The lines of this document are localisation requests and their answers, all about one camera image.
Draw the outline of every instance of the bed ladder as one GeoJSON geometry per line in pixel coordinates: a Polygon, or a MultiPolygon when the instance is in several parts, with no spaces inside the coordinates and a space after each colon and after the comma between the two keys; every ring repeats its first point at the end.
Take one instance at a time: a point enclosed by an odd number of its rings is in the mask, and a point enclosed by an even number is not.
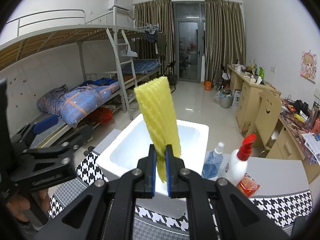
{"type": "Polygon", "coordinates": [[[136,73],[135,73],[135,70],[134,70],[133,58],[129,57],[130,60],[125,61],[125,62],[120,62],[120,59],[119,59],[119,46],[126,45],[127,49],[129,49],[129,50],[131,50],[131,47],[130,47],[128,38],[125,35],[124,30],[121,31],[121,34],[122,34],[122,37],[123,37],[125,43],[122,43],[122,44],[118,43],[118,29],[117,29],[116,25],[114,25],[113,37],[111,35],[111,32],[110,32],[109,28],[106,28],[106,32],[107,32],[108,38],[110,39],[110,42],[111,42],[111,45],[113,47],[113,50],[114,50],[114,53],[115,53],[115,57],[116,57],[116,68],[117,68],[117,73],[118,73],[118,79],[119,79],[119,82],[120,82],[120,94],[121,94],[122,108],[123,108],[124,112],[126,112],[126,108],[128,109],[129,118],[130,118],[130,120],[133,120],[133,115],[132,115],[132,111],[130,109],[129,104],[135,99],[135,96],[133,96],[129,100],[128,99],[128,95],[127,95],[127,91],[126,91],[127,88],[132,86],[132,82],[133,81],[134,81],[134,85],[136,87],[138,86],[137,77],[136,77],[136,73]],[[121,65],[128,64],[128,63],[131,63],[131,69],[132,69],[133,78],[131,78],[131,79],[129,79],[129,80],[127,80],[125,82],[124,78],[123,78],[123,74],[122,74],[121,65]]]}

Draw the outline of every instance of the glass door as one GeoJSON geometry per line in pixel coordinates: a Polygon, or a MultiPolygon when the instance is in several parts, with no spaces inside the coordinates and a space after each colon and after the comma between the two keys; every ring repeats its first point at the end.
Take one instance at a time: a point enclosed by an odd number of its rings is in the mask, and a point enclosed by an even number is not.
{"type": "Polygon", "coordinates": [[[175,51],[178,79],[200,82],[204,53],[204,4],[174,3],[175,51]]]}

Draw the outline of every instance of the wall outlet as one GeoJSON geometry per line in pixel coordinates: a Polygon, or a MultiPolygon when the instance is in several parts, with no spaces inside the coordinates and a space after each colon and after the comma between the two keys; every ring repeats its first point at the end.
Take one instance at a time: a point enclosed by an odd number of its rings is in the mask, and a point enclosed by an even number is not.
{"type": "Polygon", "coordinates": [[[315,89],[315,97],[320,98],[320,90],[318,88],[315,89]]]}

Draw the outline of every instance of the human hand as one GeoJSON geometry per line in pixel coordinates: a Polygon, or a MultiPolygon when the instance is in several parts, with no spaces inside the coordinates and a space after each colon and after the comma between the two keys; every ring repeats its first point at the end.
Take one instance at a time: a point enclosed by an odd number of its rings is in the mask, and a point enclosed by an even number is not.
{"type": "MultiPolygon", "coordinates": [[[[41,204],[40,207],[43,211],[49,211],[51,209],[50,206],[50,197],[48,194],[48,189],[40,190],[39,196],[41,198],[41,204]]],[[[7,208],[10,210],[12,215],[15,216],[15,218],[19,219],[22,222],[28,222],[28,218],[23,214],[23,210],[30,209],[30,202],[26,198],[15,194],[12,196],[10,201],[7,203],[7,208]]]]}

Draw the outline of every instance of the star print blanket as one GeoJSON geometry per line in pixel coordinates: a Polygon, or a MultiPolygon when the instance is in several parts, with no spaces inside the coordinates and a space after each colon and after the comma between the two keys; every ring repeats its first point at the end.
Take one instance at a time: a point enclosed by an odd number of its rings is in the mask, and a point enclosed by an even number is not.
{"type": "Polygon", "coordinates": [[[67,125],[75,128],[84,117],[107,102],[118,89],[117,81],[108,86],[80,86],[69,92],[68,87],[63,85],[39,98],[37,108],[41,112],[61,117],[67,125]]]}

